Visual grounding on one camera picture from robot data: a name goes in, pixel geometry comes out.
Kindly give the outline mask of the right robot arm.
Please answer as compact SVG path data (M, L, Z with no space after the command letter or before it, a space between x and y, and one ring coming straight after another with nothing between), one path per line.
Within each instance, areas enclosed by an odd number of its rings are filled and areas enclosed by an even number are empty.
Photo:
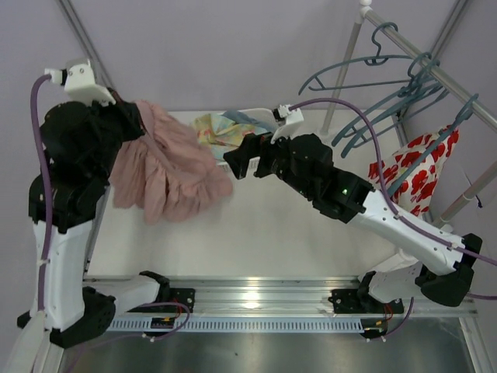
M479 237L443 232L393 205L368 181L335 167L332 149L314 134L277 141L271 137L248 134L237 149L224 154L237 179L245 178L250 160L257 158L255 177L276 176L324 216L375 233L415 258L407 267L365 273L358 290L364 307L419 295L457 307L467 297Z

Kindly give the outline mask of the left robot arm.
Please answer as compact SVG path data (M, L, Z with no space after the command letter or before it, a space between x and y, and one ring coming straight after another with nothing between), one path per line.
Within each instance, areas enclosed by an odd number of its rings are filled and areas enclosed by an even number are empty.
M144 134L137 105L69 101L43 119L31 114L40 157L28 204L39 253L34 308L44 313L51 343L68 349L101 336L120 314L166 301L169 280L143 271L105 290L83 283L97 204L117 153Z

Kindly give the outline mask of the pink skirt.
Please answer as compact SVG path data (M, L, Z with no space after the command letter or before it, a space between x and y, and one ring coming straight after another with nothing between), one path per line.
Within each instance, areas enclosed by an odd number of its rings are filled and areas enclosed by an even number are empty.
M185 221L233 192L233 183L196 132L166 110L135 102L144 135L119 150L110 183L113 206L139 207L149 225Z

